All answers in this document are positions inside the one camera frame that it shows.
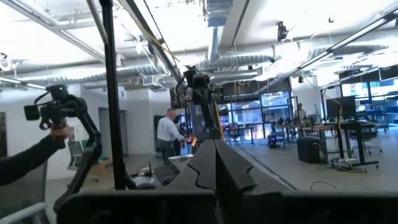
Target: ceiling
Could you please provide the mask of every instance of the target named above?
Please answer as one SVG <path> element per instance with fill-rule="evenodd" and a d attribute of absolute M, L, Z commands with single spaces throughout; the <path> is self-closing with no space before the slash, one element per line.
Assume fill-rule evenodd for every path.
<path fill-rule="evenodd" d="M 104 45 L 101 40 L 88 4 L 83 0 L 0 0 L 0 21 L 7 35 L 0 35 L 0 52 L 4 52 L 20 64 L 16 68 L 18 74 L 46 75 L 58 67 L 95 64 L 103 66 Z M 11 8 L 10 4 L 17 3 L 35 16 L 22 15 L 20 10 Z M 313 57 L 315 47 L 327 47 L 343 40 L 345 37 L 360 30 L 364 25 L 375 20 L 380 13 L 398 0 L 360 1 L 360 0 L 234 0 L 229 10 L 226 23 L 219 41 L 218 55 L 226 60 L 234 56 L 230 63 L 218 62 L 211 66 L 206 62 L 206 53 L 212 43 L 213 28 L 208 27 L 206 15 L 200 7 L 200 1 L 183 0 L 135 0 L 146 21 L 157 32 L 159 28 L 167 47 L 184 64 L 197 64 L 201 67 L 221 69 L 222 71 L 240 70 L 242 65 L 250 65 L 250 60 L 240 63 L 240 56 L 246 59 L 250 55 L 262 55 L 253 65 L 268 67 L 271 63 L 265 56 L 282 58 L 279 65 L 272 65 L 267 71 L 273 73 L 285 72 Z M 101 7 L 94 1 L 101 14 Z M 40 25 L 37 16 L 49 24 Z M 277 23 L 283 21 L 289 30 L 287 41 L 277 41 Z M 391 22 L 381 29 L 363 37 L 357 45 L 363 50 L 347 50 L 342 54 L 333 55 L 328 60 L 313 64 L 313 71 L 329 69 L 337 71 L 343 66 L 379 63 L 380 55 L 368 54 L 375 50 L 389 48 L 398 36 L 398 31 Z M 114 2 L 114 33 L 116 52 L 125 60 L 125 65 L 153 66 L 153 57 L 147 50 L 147 41 L 143 38 L 140 27 L 136 25 L 122 4 Z M 80 46 L 71 44 L 60 35 L 73 37 Z M 391 37 L 387 43 L 383 37 Z M 375 48 L 380 43 L 383 47 Z"/>

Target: floor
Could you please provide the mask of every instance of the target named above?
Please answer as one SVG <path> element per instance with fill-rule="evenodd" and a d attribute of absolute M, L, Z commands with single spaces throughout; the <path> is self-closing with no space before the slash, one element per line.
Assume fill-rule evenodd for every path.
<path fill-rule="evenodd" d="M 252 162 L 256 167 L 268 175 L 285 179 L 300 190 L 339 190 L 339 191 L 396 191 L 398 189 L 398 129 L 391 129 L 388 133 L 379 132 L 379 137 L 368 143 L 373 146 L 381 146 L 383 152 L 374 151 L 372 155 L 366 154 L 367 161 L 377 160 L 379 169 L 375 165 L 361 167 L 364 172 L 339 172 L 327 166 L 311 165 L 300 162 L 297 159 L 297 147 L 290 144 L 286 148 L 269 149 L 264 142 L 257 141 L 255 145 L 250 142 L 235 145 L 233 147 L 240 155 Z M 328 149 L 334 150 L 335 141 L 328 140 Z M 154 155 L 139 155 L 126 158 L 126 169 L 131 173 L 148 165 L 161 164 L 160 159 Z M 64 193 L 70 179 L 48 180 L 46 202 L 52 205 L 54 201 Z M 87 180 L 83 190 L 109 190 L 113 188 L 113 178 L 110 175 L 103 177 L 98 183 Z M 55 220 L 52 207 L 49 208 L 50 217 Z"/>

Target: computer tower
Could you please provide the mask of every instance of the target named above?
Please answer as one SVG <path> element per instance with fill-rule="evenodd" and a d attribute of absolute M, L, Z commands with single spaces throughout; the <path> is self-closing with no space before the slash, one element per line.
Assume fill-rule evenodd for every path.
<path fill-rule="evenodd" d="M 320 139 L 304 137 L 297 140 L 298 159 L 309 164 L 322 163 Z"/>

